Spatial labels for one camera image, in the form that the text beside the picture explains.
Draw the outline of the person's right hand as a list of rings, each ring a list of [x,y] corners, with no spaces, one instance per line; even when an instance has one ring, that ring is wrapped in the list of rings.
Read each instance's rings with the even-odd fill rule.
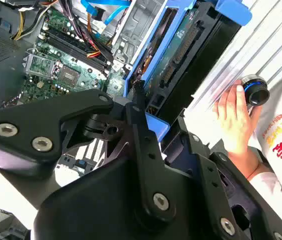
[[[225,150],[232,161],[240,162],[248,156],[248,141],[262,111],[261,106],[247,109],[244,88],[236,81],[215,102],[213,113],[221,129]]]

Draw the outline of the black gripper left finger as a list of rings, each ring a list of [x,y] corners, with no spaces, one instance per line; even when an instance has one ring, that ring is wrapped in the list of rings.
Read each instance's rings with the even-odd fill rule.
[[[165,185],[167,173],[141,98],[138,93],[136,100],[121,106],[91,89],[0,109],[0,169],[44,179],[66,150],[103,138],[105,161],[96,170],[116,161],[132,162],[142,216],[170,223],[175,201]]]

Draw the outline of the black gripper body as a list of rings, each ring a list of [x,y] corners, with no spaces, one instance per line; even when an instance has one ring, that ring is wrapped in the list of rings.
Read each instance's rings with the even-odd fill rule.
[[[169,223],[141,214],[132,162],[119,160],[62,187],[41,205],[36,240],[216,240],[195,182],[166,167],[176,215]]]

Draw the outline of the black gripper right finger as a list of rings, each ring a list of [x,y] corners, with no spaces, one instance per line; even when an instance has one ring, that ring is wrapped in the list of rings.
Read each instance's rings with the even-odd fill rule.
[[[178,119],[179,169],[192,172],[192,208],[201,240],[282,240],[282,219],[223,153]]]

